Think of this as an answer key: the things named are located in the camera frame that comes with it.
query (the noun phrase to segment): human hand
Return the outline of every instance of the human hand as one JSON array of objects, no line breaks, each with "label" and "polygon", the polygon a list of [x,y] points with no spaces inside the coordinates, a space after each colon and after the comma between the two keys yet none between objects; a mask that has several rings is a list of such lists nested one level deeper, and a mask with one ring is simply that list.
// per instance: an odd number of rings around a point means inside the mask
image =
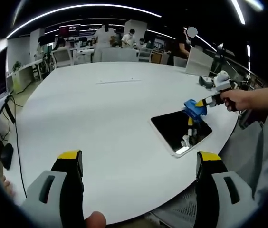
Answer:
[{"label": "human hand", "polygon": [[94,211],[91,214],[91,216],[88,217],[85,221],[86,221],[87,228],[105,228],[106,227],[105,216],[99,211]]},{"label": "human hand", "polygon": [[0,179],[2,181],[2,184],[3,184],[3,187],[4,187],[5,191],[6,191],[6,193],[9,196],[14,197],[15,192],[12,190],[11,183],[8,180],[6,180],[5,176],[0,177]]},{"label": "human hand", "polygon": [[225,106],[228,111],[232,110],[231,104],[226,101],[227,98],[235,102],[235,107],[238,111],[243,111],[251,108],[249,91],[235,89],[221,93],[221,99],[225,101]]}]

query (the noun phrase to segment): finger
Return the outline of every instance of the finger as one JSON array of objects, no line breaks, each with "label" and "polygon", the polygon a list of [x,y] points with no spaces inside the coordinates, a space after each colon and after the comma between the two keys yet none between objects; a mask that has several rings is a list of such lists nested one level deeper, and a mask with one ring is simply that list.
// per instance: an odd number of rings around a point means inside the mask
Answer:
[{"label": "finger", "polygon": [[94,211],[90,217],[86,219],[87,228],[105,228],[106,219],[99,211]]},{"label": "finger", "polygon": [[8,187],[9,185],[10,185],[10,182],[9,181],[4,182],[4,187],[5,188]]},{"label": "finger", "polygon": [[228,90],[226,92],[221,93],[220,94],[220,97],[221,97],[221,99],[229,98],[230,96],[232,96],[232,93],[233,93],[232,90]]},{"label": "finger", "polygon": [[7,188],[6,188],[6,192],[9,194],[9,195],[12,195],[12,186],[9,185]]}]

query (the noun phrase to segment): desk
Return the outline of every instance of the desk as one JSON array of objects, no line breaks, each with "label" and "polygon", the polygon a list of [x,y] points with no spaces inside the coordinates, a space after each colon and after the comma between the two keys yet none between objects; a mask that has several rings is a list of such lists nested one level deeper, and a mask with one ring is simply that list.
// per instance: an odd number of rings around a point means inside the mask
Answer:
[{"label": "desk", "polygon": [[152,51],[151,62],[160,64],[162,56],[163,56],[163,54],[161,52]]},{"label": "desk", "polygon": [[86,55],[86,54],[92,54],[94,52],[94,49],[80,49],[77,51],[76,55]]},{"label": "desk", "polygon": [[[197,151],[218,154],[238,113],[210,108],[204,121],[213,132],[181,158],[172,157],[150,119],[179,111],[188,99],[214,93],[184,68],[104,62],[54,70],[17,115],[19,150],[27,187],[50,170],[59,154],[81,149],[83,212],[101,211],[108,224],[140,216],[186,189],[196,175]],[[18,204],[24,200],[15,131],[11,169]]]},{"label": "desk", "polygon": [[43,59],[31,62],[19,68],[16,72],[12,72],[7,75],[7,81],[10,81],[10,77],[12,77],[13,82],[13,90],[16,93],[20,93],[26,89],[26,87],[32,82],[34,78],[33,74],[33,65],[38,66],[38,73],[40,76],[40,81],[42,81],[41,71],[39,64],[43,62]]}]

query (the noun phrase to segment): ceiling light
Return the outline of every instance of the ceiling light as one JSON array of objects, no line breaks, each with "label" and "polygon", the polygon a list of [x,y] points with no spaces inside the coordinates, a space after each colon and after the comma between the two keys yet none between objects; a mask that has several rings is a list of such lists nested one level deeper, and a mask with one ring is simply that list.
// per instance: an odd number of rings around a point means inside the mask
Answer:
[{"label": "ceiling light", "polygon": [[80,30],[80,32],[87,32],[87,31],[97,31],[97,29],[86,29],[86,30]]},{"label": "ceiling light", "polygon": [[129,7],[129,6],[122,6],[122,5],[114,5],[114,4],[83,4],[83,5],[75,5],[75,6],[68,6],[68,7],[63,7],[63,8],[59,8],[59,9],[55,9],[49,12],[46,12],[44,14],[41,14],[27,22],[25,22],[24,24],[20,25],[18,28],[16,28],[15,30],[13,30],[11,33],[9,33],[7,35],[6,38],[10,38],[12,35],[14,35],[16,32],[18,32],[20,29],[22,29],[23,27],[27,26],[28,24],[30,24],[33,21],[38,20],[39,18],[42,18],[46,15],[52,14],[52,13],[56,13],[59,11],[63,11],[63,10],[69,10],[69,9],[73,9],[73,8],[79,8],[79,7],[89,7],[89,6],[108,6],[108,7],[119,7],[119,8],[124,8],[124,9],[129,9],[129,10],[136,10],[136,11],[140,11],[143,13],[147,13],[147,14],[151,14],[153,16],[159,17],[161,18],[161,15],[155,14],[155,13],[151,13],[149,11],[143,10],[143,9],[138,9],[138,8],[134,8],[134,7]]},{"label": "ceiling light", "polygon": [[69,26],[78,26],[78,25],[80,25],[80,24],[75,24],[75,25],[63,25],[63,26],[59,26],[59,28],[61,28],[61,27],[69,27]]},{"label": "ceiling light", "polygon": [[171,38],[171,39],[175,39],[174,37],[170,37],[170,36],[165,35],[165,34],[163,34],[163,33],[155,32],[155,31],[152,31],[152,30],[147,30],[147,31],[149,31],[149,32],[153,32],[153,33],[156,33],[156,34],[159,34],[159,35],[165,36],[165,37],[169,37],[169,38]]},{"label": "ceiling light", "polygon": [[247,45],[247,53],[248,53],[248,56],[250,57],[250,46]]},{"label": "ceiling light", "polygon": [[238,16],[239,16],[239,19],[240,19],[240,22],[245,25],[245,20],[244,20],[244,16],[243,16],[243,13],[242,11],[240,10],[240,7],[239,7],[239,4],[237,2],[237,0],[231,0],[235,10],[237,11],[238,13]]},{"label": "ceiling light", "polygon": [[119,26],[119,27],[124,27],[125,25],[114,25],[114,24],[109,24],[110,26]]},{"label": "ceiling light", "polygon": [[259,0],[245,0],[255,11],[261,12],[264,9],[264,5]]},{"label": "ceiling light", "polygon": [[102,24],[90,24],[90,25],[80,25],[80,26],[96,26],[96,25],[102,25]]},{"label": "ceiling light", "polygon": [[57,32],[57,31],[59,31],[59,29],[56,29],[56,30],[53,30],[53,31],[50,31],[50,32],[46,32],[46,33],[44,33],[44,35],[46,35],[48,33],[51,33],[51,32]]},{"label": "ceiling light", "polygon": [[54,25],[47,26],[45,28],[47,29],[47,28],[50,28],[50,27],[53,27],[53,26],[56,26],[56,25],[65,24],[65,23],[74,22],[74,21],[95,20],[95,19],[98,19],[98,20],[99,19],[103,19],[103,20],[126,20],[126,19],[119,19],[119,18],[82,18],[82,19],[68,20],[68,21],[60,22],[60,23],[57,23],[57,24],[54,24]]},{"label": "ceiling light", "polygon": [[209,47],[211,47],[215,52],[217,51],[214,47],[212,47],[206,40],[204,40],[203,38],[201,38],[200,36],[196,35],[196,37],[198,39],[200,39],[202,42],[204,42],[205,44],[207,44]]}]

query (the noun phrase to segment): blue object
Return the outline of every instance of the blue object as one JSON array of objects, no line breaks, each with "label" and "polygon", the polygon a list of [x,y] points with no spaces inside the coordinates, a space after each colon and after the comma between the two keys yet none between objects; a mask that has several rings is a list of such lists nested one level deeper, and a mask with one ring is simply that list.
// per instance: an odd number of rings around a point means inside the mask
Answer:
[{"label": "blue object", "polygon": [[191,117],[195,123],[200,123],[202,121],[201,115],[207,115],[207,107],[196,107],[196,101],[192,99],[183,104],[185,107],[182,112]]}]

